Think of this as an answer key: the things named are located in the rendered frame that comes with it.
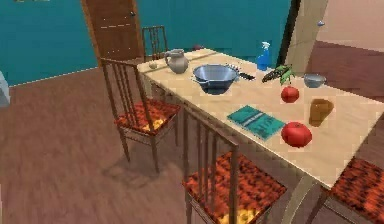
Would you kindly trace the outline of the light wooden dining table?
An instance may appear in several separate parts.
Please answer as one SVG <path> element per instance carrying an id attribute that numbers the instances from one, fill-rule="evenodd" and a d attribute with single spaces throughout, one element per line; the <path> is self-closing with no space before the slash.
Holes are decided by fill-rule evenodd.
<path id="1" fill-rule="evenodd" d="M 323 86 L 307 88 L 302 79 L 292 80 L 300 91 L 299 99 L 285 104 L 280 98 L 283 87 L 277 80 L 263 83 L 264 73 L 254 63 L 244 61 L 210 49 L 188 52 L 189 67 L 181 75 L 174 74 L 164 60 L 157 60 L 152 69 L 148 62 L 138 66 L 146 81 L 162 87 L 178 97 L 187 106 L 214 120 L 231 134 L 251 143 L 258 151 L 292 169 L 300 181 L 292 192 L 281 224 L 291 224 L 306 194 L 316 183 L 331 188 L 369 135 L 380 116 L 384 104 L 336 88 Z M 235 64 L 243 72 L 254 75 L 254 81 L 239 80 L 222 95 L 209 95 L 191 80 L 193 70 L 206 64 Z M 313 139 L 302 149 L 295 149 L 276 134 L 261 140 L 251 132 L 230 122 L 227 116 L 239 108 L 250 105 L 281 121 L 309 123 L 310 103 L 325 99 L 334 103 L 332 113 L 321 126 L 311 129 Z"/>

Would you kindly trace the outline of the blue metal pan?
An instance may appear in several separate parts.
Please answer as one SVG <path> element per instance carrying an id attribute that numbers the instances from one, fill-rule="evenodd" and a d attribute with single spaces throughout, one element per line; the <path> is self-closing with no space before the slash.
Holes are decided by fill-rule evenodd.
<path id="1" fill-rule="evenodd" d="M 193 75 L 205 93 L 220 95 L 230 88 L 239 72 L 228 65 L 206 64 L 195 68 Z"/>

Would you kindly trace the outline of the grey ceramic jug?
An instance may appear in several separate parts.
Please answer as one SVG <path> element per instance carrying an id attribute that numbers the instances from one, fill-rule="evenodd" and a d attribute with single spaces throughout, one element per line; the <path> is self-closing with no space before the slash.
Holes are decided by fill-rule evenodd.
<path id="1" fill-rule="evenodd" d="M 184 73 L 189 65 L 189 60 L 184 55 L 183 49 L 173 49 L 164 53 L 166 65 L 175 73 Z"/>

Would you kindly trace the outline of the teal book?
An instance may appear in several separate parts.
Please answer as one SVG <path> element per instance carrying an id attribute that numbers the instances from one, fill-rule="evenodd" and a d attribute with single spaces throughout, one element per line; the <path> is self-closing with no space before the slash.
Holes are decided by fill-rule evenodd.
<path id="1" fill-rule="evenodd" d="M 231 113 L 227 118 L 263 141 L 285 126 L 284 122 L 249 105 Z"/>

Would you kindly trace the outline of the blue spray bottle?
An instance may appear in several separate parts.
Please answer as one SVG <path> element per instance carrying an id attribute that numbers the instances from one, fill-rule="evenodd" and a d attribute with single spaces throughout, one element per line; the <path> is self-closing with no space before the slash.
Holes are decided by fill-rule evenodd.
<path id="1" fill-rule="evenodd" d="M 257 58 L 257 68 L 261 71 L 266 71 L 270 65 L 270 44 L 268 42 L 262 43 L 262 54 Z"/>

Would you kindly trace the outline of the small red tomato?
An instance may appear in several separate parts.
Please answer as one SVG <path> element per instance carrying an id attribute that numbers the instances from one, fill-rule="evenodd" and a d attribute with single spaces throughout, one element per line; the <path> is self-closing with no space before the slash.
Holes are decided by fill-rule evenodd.
<path id="1" fill-rule="evenodd" d="M 285 103 L 294 103 L 300 96 L 299 90 L 292 86 L 286 86 L 281 92 L 281 99 Z"/>

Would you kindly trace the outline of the large red tomato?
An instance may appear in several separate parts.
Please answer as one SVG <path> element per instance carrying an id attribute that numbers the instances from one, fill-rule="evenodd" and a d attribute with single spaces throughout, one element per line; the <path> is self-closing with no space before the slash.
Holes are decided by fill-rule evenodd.
<path id="1" fill-rule="evenodd" d="M 290 122 L 282 128 L 281 137 L 286 144 L 301 148 L 312 140 L 312 133 L 304 124 Z"/>

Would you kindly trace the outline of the small grey bowl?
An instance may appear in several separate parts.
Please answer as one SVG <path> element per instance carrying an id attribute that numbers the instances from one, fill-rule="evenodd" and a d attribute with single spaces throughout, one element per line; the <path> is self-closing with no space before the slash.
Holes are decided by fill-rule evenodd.
<path id="1" fill-rule="evenodd" d="M 319 74 L 305 74 L 304 75 L 304 84 L 308 88 L 319 88 L 326 82 L 326 78 Z"/>

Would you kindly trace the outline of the brown bread slice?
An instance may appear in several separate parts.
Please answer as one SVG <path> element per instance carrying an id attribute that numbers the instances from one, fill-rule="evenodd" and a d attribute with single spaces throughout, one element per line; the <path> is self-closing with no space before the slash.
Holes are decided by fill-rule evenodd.
<path id="1" fill-rule="evenodd" d="M 313 99 L 310 106 L 309 124 L 319 127 L 334 109 L 334 104 L 326 99 Z"/>

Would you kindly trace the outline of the beige open room door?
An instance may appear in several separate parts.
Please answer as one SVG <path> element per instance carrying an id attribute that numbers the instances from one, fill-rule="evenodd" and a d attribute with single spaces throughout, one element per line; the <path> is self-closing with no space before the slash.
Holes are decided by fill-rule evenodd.
<path id="1" fill-rule="evenodd" d="M 287 51 L 286 64 L 297 76 L 306 72 L 309 58 L 324 17 L 328 0 L 300 0 L 299 11 Z"/>

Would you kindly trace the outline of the pale grey furniture corner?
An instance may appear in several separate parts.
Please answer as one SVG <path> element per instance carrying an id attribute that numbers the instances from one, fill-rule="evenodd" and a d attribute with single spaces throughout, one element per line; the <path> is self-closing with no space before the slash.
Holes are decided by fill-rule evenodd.
<path id="1" fill-rule="evenodd" d="M 0 107 L 10 105 L 9 85 L 3 73 L 0 71 Z"/>

